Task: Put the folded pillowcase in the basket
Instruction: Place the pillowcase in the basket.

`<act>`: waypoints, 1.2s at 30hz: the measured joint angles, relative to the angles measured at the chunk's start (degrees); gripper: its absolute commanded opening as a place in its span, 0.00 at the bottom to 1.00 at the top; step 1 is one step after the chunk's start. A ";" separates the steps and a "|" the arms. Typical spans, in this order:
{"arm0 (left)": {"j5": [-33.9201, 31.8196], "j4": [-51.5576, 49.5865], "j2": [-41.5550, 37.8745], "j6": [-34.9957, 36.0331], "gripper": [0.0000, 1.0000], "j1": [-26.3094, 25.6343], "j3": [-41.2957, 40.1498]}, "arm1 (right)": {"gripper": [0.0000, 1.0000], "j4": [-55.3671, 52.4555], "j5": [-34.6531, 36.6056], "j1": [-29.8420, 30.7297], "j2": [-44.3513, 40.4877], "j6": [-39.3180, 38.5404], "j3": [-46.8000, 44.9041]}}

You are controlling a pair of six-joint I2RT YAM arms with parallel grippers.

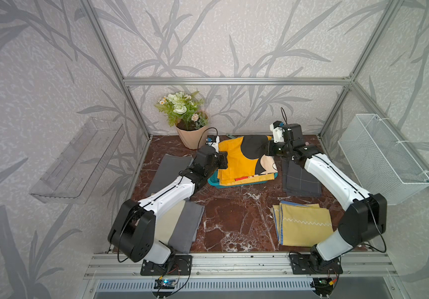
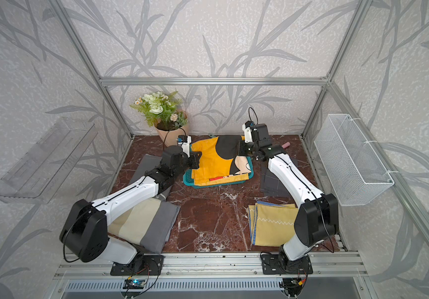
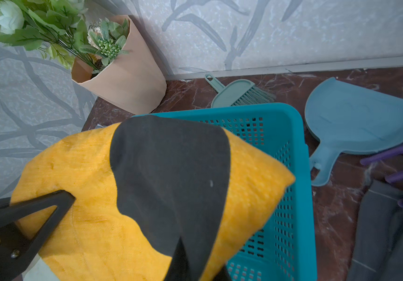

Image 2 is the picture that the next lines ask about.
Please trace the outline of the yellow black cartoon pillowcase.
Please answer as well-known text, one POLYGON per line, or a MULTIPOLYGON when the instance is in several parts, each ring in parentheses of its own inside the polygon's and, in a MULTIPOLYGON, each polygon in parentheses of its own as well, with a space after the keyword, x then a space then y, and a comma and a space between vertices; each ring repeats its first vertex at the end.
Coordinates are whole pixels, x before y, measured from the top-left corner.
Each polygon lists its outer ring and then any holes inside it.
POLYGON ((239 135, 222 135, 200 140, 191 145, 192 151, 202 152, 198 169, 191 172, 195 183, 205 183, 210 179, 247 174, 247 162, 238 155, 238 144, 244 137, 239 135))

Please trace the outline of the dark grey checked pillowcase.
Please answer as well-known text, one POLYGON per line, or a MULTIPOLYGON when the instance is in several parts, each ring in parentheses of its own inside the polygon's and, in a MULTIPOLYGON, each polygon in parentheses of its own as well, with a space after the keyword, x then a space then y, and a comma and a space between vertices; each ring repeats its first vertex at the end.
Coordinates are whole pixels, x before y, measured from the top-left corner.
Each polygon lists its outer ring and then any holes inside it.
POLYGON ((297 204, 305 190, 302 174, 287 154, 277 154, 262 162, 267 178, 263 179, 263 187, 268 190, 285 190, 280 197, 291 197, 297 204))

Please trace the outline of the beige grey striped pillowcase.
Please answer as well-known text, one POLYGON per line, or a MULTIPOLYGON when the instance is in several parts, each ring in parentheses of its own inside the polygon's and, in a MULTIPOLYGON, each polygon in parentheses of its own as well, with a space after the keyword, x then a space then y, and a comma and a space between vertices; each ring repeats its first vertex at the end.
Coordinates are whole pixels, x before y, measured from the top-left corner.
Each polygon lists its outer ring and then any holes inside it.
POLYGON ((170 238, 179 211, 177 205, 150 198, 118 217, 109 225, 108 232, 160 254, 170 238))

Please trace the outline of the olive yellow pillowcase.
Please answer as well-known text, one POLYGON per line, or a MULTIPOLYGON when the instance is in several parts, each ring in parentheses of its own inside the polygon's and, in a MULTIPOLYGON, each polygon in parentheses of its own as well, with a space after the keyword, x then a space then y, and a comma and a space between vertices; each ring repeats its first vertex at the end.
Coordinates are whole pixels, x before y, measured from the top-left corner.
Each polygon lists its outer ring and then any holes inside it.
POLYGON ((295 204, 257 201, 247 211, 252 245, 279 247, 295 235, 294 222, 299 211, 295 204))

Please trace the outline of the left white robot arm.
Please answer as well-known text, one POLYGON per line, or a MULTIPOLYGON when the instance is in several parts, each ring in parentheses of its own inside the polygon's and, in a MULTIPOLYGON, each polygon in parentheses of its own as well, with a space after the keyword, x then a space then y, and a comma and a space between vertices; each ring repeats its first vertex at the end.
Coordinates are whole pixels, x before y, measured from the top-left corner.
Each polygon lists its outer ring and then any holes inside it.
POLYGON ((201 156, 187 144, 170 146, 164 150, 160 164, 131 185, 92 202, 75 202, 60 234, 63 249, 69 249, 82 262, 101 258, 130 264, 137 249, 128 242, 110 240, 109 225, 137 204, 163 193, 187 170, 198 169, 201 156))

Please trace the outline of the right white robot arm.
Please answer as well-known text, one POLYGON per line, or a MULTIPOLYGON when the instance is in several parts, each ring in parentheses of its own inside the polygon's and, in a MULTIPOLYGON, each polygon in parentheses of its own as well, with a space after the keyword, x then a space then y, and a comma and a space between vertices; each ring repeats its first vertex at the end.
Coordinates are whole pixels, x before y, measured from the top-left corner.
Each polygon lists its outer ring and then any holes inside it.
POLYGON ((244 141, 239 143, 239 155, 266 162, 294 198, 299 212, 294 221, 295 235, 282 246, 288 261, 305 257, 316 245, 338 233, 338 200, 324 194, 295 166, 286 150, 272 143, 265 124, 248 121, 243 124, 244 141))

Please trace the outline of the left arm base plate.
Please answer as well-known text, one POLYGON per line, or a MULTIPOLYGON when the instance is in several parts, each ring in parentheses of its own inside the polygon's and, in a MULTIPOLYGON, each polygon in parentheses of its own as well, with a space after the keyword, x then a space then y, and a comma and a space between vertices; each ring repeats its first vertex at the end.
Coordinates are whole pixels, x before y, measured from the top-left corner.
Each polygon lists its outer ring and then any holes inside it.
POLYGON ((114 262, 111 268, 111 276, 145 275, 157 276, 160 274, 163 262, 163 255, 138 254, 130 264, 119 264, 114 262))

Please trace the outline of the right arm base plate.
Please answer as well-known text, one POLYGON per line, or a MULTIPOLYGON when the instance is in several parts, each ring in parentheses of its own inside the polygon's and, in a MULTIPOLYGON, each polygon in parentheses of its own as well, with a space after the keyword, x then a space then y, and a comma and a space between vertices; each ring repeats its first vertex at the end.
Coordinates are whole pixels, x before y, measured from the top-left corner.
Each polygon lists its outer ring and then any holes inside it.
POLYGON ((311 275, 313 274, 312 264, 309 255, 304 255, 297 260, 289 260, 283 253, 273 254, 261 252, 262 271, 265 275, 311 275))

